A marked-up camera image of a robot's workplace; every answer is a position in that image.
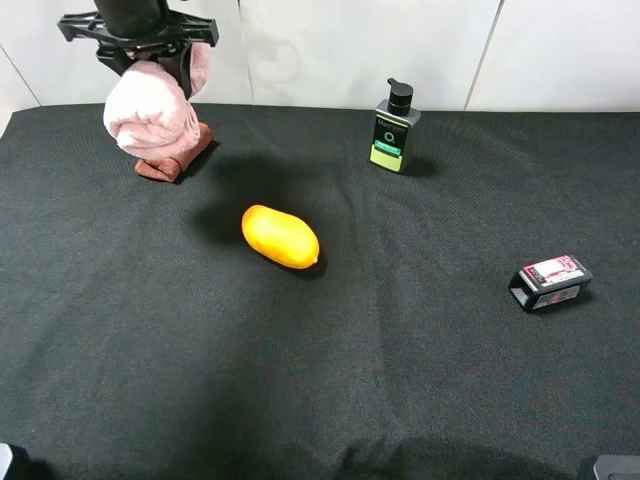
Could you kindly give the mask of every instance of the black fabric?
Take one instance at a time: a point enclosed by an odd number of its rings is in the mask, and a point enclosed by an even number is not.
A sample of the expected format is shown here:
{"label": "black fabric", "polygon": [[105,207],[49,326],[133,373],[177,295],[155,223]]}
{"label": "black fabric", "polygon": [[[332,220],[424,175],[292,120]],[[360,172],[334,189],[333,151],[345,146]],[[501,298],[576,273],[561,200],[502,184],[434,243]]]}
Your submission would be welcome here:
{"label": "black fabric", "polygon": [[[137,177],[101,106],[0,140],[0,441],[61,479],[567,479],[640,454],[640,117],[425,113],[368,162],[373,113],[200,105],[220,142]],[[321,265],[244,242],[305,219]],[[521,266],[574,254],[525,314]]]}

